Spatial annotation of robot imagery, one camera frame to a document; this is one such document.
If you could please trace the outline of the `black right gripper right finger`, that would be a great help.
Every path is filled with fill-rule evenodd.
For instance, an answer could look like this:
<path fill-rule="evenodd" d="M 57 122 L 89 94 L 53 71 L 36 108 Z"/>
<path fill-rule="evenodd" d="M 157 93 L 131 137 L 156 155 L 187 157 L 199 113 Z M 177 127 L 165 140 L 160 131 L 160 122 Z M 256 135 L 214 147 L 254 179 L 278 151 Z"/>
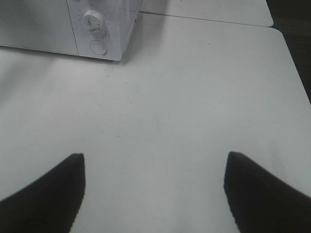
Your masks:
<path fill-rule="evenodd" d="M 246 155 L 228 154 L 224 191 L 241 233 L 309 233 L 311 199 Z"/>

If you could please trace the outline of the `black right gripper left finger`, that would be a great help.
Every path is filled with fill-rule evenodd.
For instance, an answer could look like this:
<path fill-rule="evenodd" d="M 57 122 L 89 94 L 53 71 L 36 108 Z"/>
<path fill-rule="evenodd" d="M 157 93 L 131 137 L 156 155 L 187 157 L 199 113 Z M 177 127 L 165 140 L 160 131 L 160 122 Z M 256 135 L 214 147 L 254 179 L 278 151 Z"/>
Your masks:
<path fill-rule="evenodd" d="M 68 233 L 85 195 L 85 159 L 75 153 L 0 202 L 2 233 Z"/>

